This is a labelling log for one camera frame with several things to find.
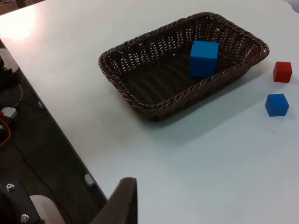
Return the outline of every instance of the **brown wicker basket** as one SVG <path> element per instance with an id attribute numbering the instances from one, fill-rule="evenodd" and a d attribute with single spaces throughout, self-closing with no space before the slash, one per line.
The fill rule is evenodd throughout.
<path id="1" fill-rule="evenodd" d="M 220 44 L 214 76 L 188 76 L 194 40 Z M 106 51 L 99 66 L 134 109 L 163 120 L 229 85 L 268 54 L 251 33 L 220 15 L 199 13 Z"/>

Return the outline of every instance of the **blue cube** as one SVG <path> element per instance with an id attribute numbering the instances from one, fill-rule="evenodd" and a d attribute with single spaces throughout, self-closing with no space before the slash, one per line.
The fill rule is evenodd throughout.
<path id="1" fill-rule="evenodd" d="M 270 94 L 267 97 L 265 107 L 270 117 L 285 116 L 289 104 L 284 94 Z"/>
<path id="2" fill-rule="evenodd" d="M 189 65 L 189 76 L 208 78 L 215 73 L 219 43 L 194 41 Z"/>

